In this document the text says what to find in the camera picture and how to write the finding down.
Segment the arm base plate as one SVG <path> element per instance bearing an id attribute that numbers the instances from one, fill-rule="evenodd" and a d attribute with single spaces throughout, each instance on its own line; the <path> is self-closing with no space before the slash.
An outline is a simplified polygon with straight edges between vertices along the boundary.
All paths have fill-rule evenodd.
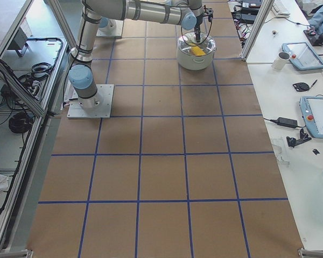
<path id="1" fill-rule="evenodd" d="M 96 119 L 110 118 L 114 95 L 113 84 L 97 84 L 97 93 L 89 99 L 79 98 L 75 89 L 70 101 L 67 118 Z"/>
<path id="2" fill-rule="evenodd" d="M 97 30 L 97 37 L 120 39 L 123 34 L 124 21 L 102 18 Z"/>

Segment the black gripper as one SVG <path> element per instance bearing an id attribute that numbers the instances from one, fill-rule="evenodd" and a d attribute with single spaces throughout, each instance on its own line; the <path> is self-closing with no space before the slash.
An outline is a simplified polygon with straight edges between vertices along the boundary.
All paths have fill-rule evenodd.
<path id="1" fill-rule="evenodd" d="M 197 18 L 196 19 L 196 25 L 194 27 L 195 42 L 197 44 L 201 42 L 201 29 L 200 29 L 201 24 L 202 24 L 202 18 Z"/>

